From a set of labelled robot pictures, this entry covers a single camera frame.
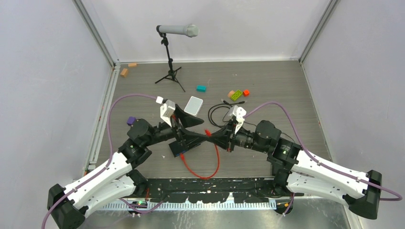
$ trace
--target red block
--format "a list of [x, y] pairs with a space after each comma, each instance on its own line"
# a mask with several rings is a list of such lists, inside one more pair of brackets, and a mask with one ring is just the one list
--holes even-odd
[[246, 97], [250, 94], [249, 90], [244, 90], [243, 91], [243, 96]]

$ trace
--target green block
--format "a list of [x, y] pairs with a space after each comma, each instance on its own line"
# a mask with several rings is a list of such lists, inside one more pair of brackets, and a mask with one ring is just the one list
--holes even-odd
[[240, 90], [237, 90], [237, 91], [231, 96], [231, 99], [232, 99], [234, 102], [236, 102], [236, 101], [239, 99], [240, 96], [242, 96], [242, 92], [241, 92]]

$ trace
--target black tripod stand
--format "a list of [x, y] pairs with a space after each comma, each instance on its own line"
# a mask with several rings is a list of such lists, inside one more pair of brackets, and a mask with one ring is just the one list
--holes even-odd
[[173, 59], [170, 58], [169, 48], [167, 47], [167, 46], [169, 45], [169, 41], [167, 40], [166, 34], [159, 32], [159, 29], [158, 29], [158, 33], [159, 33], [159, 35], [163, 38], [160, 43], [161, 43], [161, 44], [164, 44], [164, 45], [166, 46], [166, 52], [167, 52], [167, 58], [169, 59], [169, 68], [170, 68], [170, 70], [169, 70], [169, 72], [168, 72], [167, 75], [163, 76], [160, 80], [156, 81], [155, 83], [159, 83], [159, 82], [162, 81], [163, 79], [171, 80], [171, 81], [174, 81], [174, 82], [178, 83], [178, 84], [180, 85], [180, 87], [183, 89], [183, 91], [186, 92], [186, 91], [184, 90], [183, 86], [180, 84], [180, 82], [179, 82], [179, 81], [177, 80], [177, 78], [176, 78], [177, 71], [178, 71], [179, 69], [181, 69], [181, 67], [178, 68], [178, 69], [176, 69], [176, 70], [173, 70], [173, 64], [172, 64]]

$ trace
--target gray microphone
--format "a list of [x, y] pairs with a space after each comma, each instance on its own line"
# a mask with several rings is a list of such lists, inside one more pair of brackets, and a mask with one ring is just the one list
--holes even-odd
[[196, 25], [158, 25], [156, 30], [159, 33], [179, 34], [188, 37], [196, 37], [198, 35], [198, 27]]

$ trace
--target toy block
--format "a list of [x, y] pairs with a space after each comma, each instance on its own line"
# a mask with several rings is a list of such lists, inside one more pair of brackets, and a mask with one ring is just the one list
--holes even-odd
[[235, 93], [235, 91], [230, 91], [230, 92], [228, 93], [228, 98], [231, 98], [231, 96], [232, 96], [234, 93]]
[[241, 90], [237, 90], [232, 96], [231, 99], [232, 101], [236, 102], [239, 97], [242, 96]]
[[135, 122], [136, 118], [135, 117], [129, 117], [127, 121], [127, 125], [132, 126], [132, 124]]
[[125, 77], [128, 75], [128, 72], [129, 72], [128, 69], [127, 69], [127, 68], [124, 68], [124, 69], [121, 71], [121, 74], [120, 74], [120, 75], [125, 78]]
[[243, 96], [246, 97], [250, 94], [249, 90], [244, 90], [243, 91]]
[[137, 65], [137, 63], [129, 63], [128, 68], [135, 68]]
[[206, 87], [206, 86], [197, 85], [196, 91], [198, 91], [198, 92], [205, 92], [205, 90], [207, 90], [207, 87]]

